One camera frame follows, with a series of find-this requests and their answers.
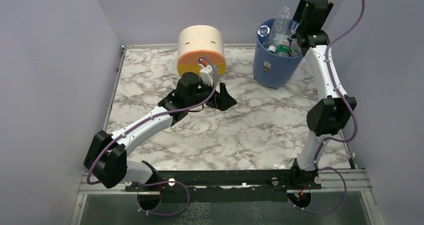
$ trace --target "black wire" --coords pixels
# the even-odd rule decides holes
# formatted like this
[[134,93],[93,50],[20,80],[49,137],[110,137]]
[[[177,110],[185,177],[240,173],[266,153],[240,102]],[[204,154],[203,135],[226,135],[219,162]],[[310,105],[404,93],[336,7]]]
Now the black wire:
[[189,113],[198,113],[201,112],[203,110],[203,108],[205,107],[204,104],[201,105],[201,109],[200,110],[188,110]]

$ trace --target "white marble table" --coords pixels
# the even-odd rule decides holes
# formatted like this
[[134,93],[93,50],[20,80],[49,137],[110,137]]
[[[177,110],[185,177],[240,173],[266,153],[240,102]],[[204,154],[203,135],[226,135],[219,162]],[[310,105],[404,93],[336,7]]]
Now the white marble table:
[[[226,48],[220,82],[238,102],[227,111],[205,106],[140,145],[129,160],[158,170],[289,168],[305,144],[306,114],[316,103],[311,70],[302,62],[291,80],[274,90],[253,79],[254,49]],[[129,49],[122,66],[107,132],[152,110],[178,79],[176,49]],[[331,141],[320,167],[349,168],[343,144]]]

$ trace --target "sticker on bin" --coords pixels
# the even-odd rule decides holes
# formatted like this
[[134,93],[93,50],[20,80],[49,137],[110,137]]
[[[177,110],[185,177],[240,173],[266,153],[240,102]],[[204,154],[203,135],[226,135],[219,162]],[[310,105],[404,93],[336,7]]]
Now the sticker on bin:
[[271,63],[265,61],[263,63],[263,70],[268,73],[270,71],[270,69],[271,69]]

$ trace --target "gray backdrop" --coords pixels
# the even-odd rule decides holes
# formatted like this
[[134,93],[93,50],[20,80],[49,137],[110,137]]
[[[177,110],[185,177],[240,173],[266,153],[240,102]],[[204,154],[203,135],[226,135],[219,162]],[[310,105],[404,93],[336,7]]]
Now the gray backdrop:
[[[336,4],[331,18],[343,0]],[[226,44],[255,43],[258,26],[281,6],[296,10],[299,0],[98,0],[125,45],[176,44],[192,25],[220,30]]]
[[0,0],[0,224],[69,224],[120,57],[96,0]]
[[[332,38],[354,23],[360,5],[343,2],[328,29]],[[358,102],[359,133],[349,145],[387,225],[424,221],[422,8],[424,0],[366,0],[362,22],[333,48],[341,81]]]

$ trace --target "blue bucket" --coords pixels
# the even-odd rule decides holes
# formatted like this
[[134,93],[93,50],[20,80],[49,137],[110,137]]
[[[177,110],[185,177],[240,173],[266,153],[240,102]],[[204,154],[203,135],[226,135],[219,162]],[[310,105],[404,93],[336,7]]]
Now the blue bucket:
[[[264,22],[261,26],[273,27],[274,19]],[[259,36],[256,33],[256,49],[253,59],[253,78],[261,85],[273,89],[284,86],[295,73],[303,56],[281,57],[269,52],[262,43],[268,37]]]

